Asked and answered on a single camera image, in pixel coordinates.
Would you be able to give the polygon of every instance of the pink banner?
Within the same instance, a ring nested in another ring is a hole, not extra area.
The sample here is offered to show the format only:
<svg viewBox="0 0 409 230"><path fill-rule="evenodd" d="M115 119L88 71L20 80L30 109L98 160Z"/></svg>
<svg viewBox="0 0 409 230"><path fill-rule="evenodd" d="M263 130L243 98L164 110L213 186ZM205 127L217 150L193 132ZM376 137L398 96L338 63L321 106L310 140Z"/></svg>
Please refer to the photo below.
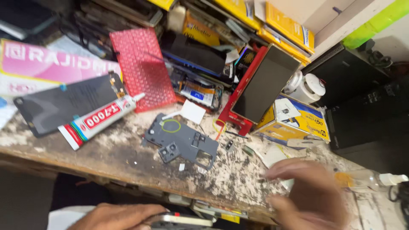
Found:
<svg viewBox="0 0 409 230"><path fill-rule="evenodd" d="M2 40L0 71L9 76L33 77L72 83L102 76L109 70L121 76L119 64L74 54L54 52L43 47Z"/></svg>

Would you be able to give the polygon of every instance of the glue tube nozzle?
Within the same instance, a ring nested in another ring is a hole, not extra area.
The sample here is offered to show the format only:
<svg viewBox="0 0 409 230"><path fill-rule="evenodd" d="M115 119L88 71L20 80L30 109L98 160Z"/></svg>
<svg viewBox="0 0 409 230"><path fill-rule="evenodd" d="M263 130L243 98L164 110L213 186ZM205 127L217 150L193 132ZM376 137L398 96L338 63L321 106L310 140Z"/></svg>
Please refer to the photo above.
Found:
<svg viewBox="0 0 409 230"><path fill-rule="evenodd" d="M138 102L138 101L140 101L144 96L145 96L145 93L143 92L143 93L140 93L140 94L134 96L132 99L134 99L135 102Z"/></svg>

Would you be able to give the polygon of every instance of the blue battery label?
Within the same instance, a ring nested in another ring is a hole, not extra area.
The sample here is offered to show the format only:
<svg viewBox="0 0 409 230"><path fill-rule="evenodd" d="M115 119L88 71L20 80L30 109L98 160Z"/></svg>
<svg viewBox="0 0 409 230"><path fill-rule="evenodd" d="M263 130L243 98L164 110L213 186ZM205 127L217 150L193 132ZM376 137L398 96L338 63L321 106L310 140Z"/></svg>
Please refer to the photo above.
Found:
<svg viewBox="0 0 409 230"><path fill-rule="evenodd" d="M200 100L203 100L203 98L205 97L203 94L201 94L201 93L199 93L199 92L196 92L196 91L194 91L194 90L192 90L192 91L190 92L190 95L192 95L192 96L194 96L194 97L196 97L196 98L198 98L198 99L200 99Z"/></svg>

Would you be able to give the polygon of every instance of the red display holder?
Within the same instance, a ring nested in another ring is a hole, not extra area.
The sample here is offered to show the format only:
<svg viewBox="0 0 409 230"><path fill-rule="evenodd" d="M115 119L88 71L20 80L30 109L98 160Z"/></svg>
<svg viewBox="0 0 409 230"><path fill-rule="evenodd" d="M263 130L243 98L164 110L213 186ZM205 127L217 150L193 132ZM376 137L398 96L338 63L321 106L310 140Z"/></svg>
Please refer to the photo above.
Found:
<svg viewBox="0 0 409 230"><path fill-rule="evenodd" d="M225 108L219 115L219 120L223 122L231 122L233 124L237 124L240 126L240 131L238 132L239 135L246 136L247 133L250 132L250 129L253 126L253 122L233 113L231 108L233 104L237 101L240 97L243 90L246 88L247 84L252 79L254 73L256 72L258 66L260 65L261 61L264 59L265 54L267 53L268 49L265 46L262 46L253 59L252 63L250 64L249 68L244 74L243 78L241 79L240 83L238 84L234 93L230 96L229 102L226 104ZM217 121L216 124L223 126L224 124L220 121Z"/></svg>
<svg viewBox="0 0 409 230"><path fill-rule="evenodd" d="M135 112L144 112L176 102L155 30L130 29L110 34L118 52L124 83L129 95L145 93Z"/></svg>

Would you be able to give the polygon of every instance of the white plastic container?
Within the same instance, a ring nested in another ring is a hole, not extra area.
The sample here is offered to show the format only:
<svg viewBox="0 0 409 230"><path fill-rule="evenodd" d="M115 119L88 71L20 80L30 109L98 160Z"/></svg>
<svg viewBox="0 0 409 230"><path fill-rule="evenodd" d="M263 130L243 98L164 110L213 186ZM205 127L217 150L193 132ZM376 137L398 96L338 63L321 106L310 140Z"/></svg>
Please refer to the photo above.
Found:
<svg viewBox="0 0 409 230"><path fill-rule="evenodd" d="M337 172L335 178L339 185L353 192L386 192L390 186L409 181L406 175L380 174L363 169Z"/></svg>
<svg viewBox="0 0 409 230"><path fill-rule="evenodd" d="M321 99L325 94L325 86L313 74L302 75L297 71L284 87L284 93L306 104L311 104Z"/></svg>

